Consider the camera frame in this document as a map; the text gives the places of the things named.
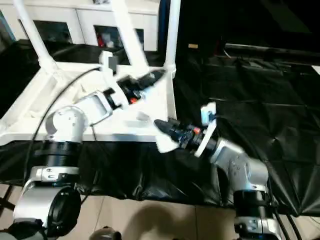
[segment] white pipe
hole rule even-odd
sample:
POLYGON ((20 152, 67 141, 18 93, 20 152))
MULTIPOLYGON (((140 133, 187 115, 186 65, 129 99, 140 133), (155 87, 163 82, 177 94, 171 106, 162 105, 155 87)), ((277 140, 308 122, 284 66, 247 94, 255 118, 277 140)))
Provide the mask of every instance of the white pipe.
POLYGON ((164 66, 173 73, 173 77, 175 77, 176 73, 176 50, 179 28, 180 5, 181 0, 170 1, 168 37, 166 41, 166 54, 164 66))
POLYGON ((46 63, 52 65, 52 62, 54 63, 54 60, 49 55, 48 50, 46 49, 45 44, 40 37, 34 21, 32 21, 29 17, 23 1, 13 0, 13 3, 21 18, 21 22, 27 33, 27 36, 30 39, 36 54, 38 55, 40 66, 46 63))
POLYGON ((141 74, 149 71, 148 62, 143 52, 137 32, 131 22, 124 0, 111 0, 111 6, 119 34, 130 64, 141 74))

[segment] floor tile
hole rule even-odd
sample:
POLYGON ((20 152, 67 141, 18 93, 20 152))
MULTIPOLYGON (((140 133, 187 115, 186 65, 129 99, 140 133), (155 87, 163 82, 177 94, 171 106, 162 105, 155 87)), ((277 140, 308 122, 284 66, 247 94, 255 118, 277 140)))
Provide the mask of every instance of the floor tile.
POLYGON ((123 240, 196 240, 195 207, 158 201, 105 197, 96 230, 105 226, 123 240))
POLYGON ((234 228, 235 216, 235 211, 231 209, 197 206, 198 240, 237 239, 234 228))
MULTIPOLYGON (((22 188, 20 186, 15 186, 9 197, 9 202, 16 204, 20 197, 21 190, 22 188)), ((6 190, 4 190, 4 192, 0 192, 1 197, 5 194, 5 192, 6 190)), ((6 229, 13 223, 13 213, 13 211, 6 208, 3 210, 3 213, 0 217, 0 229, 6 229)))
MULTIPOLYGON (((282 222, 285 226, 286 231, 289 234, 291 240, 296 240, 297 237, 293 228, 291 227, 287 217, 285 215, 280 215, 282 222)), ((299 216, 292 217, 296 227, 298 228, 302 240, 312 240, 320 237, 320 218, 318 217, 309 217, 309 216, 299 216)))
POLYGON ((95 231, 103 201, 104 196, 89 196, 81 207, 77 225, 59 240, 88 240, 95 231))

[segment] robotic arm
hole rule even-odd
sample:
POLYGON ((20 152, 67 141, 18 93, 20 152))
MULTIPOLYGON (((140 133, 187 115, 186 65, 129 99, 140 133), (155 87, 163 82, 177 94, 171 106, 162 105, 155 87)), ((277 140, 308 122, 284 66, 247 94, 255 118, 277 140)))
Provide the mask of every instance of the robotic arm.
MULTIPOLYGON (((128 103, 133 104, 164 74, 162 69, 154 70, 139 79, 127 76, 117 84, 128 103)), ((0 239, 56 239, 74 228, 81 208, 76 183, 83 133, 88 126, 110 117, 121 102, 118 93, 109 88, 47 117, 47 137, 32 158, 34 166, 15 206, 13 224, 0 232, 0 239)))
MULTIPOLYGON (((157 119, 154 123, 186 150, 195 151, 205 136, 200 128, 177 120, 157 119)), ((203 154, 228 177, 236 212, 234 229, 240 239, 281 240, 280 226, 273 217, 268 197, 266 165, 223 138, 218 141, 210 138, 203 154)))

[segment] glass cabinet door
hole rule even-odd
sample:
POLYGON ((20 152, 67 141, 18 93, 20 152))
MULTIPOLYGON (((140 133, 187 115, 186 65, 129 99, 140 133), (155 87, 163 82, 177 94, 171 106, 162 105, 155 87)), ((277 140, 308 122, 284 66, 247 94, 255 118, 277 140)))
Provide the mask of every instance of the glass cabinet door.
MULTIPOLYGON (((99 47, 116 49, 123 47, 123 43, 117 27, 94 25, 94 30, 99 47)), ((136 33, 138 35, 142 48, 144 48, 144 30, 136 29, 136 33)))
MULTIPOLYGON (((25 35, 28 36, 22 22, 20 20, 19 22, 25 35)), ((34 20, 33 22, 43 41, 73 43, 66 22, 41 20, 34 20)))

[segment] black tablecloth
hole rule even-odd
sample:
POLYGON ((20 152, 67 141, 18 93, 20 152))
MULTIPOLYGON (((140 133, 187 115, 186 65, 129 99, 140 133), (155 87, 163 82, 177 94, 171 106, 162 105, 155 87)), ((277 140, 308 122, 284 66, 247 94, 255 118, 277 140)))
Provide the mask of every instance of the black tablecloth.
MULTIPOLYGON (((48 43, 56 61, 97 63, 101 48, 48 43)), ((116 53, 122 64, 123 50, 116 53)), ((147 53, 152 66, 163 56, 147 53)), ((39 69, 27 41, 0 55, 1 116, 39 69)), ((310 67, 248 61, 177 58, 174 96, 179 120, 201 124, 200 107, 217 104, 216 135, 242 146, 265 161, 280 213, 320 216, 320 76, 310 67)), ((0 182, 21 185, 28 141, 0 147, 0 182)), ((147 142, 84 142, 79 159, 79 189, 98 181, 92 194, 119 199, 160 200, 184 204, 232 206, 225 177, 207 159, 183 150, 166 154, 147 142)))

